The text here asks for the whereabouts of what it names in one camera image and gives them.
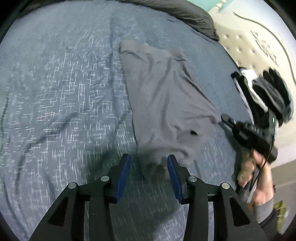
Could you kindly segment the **grey sleeve right forearm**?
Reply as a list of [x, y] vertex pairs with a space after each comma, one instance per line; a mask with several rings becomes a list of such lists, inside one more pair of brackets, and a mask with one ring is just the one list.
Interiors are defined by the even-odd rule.
[[253, 197], [253, 214], [255, 220], [261, 224], [267, 220], [274, 210], [274, 193], [265, 195], [258, 193]]

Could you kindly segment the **person's right hand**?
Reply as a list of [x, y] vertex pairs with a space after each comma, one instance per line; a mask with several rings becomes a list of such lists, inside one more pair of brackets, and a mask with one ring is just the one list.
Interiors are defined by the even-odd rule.
[[242, 161], [237, 181], [240, 187], [257, 182], [251, 201], [255, 206], [261, 206], [274, 197], [270, 164], [257, 150], [242, 149]]

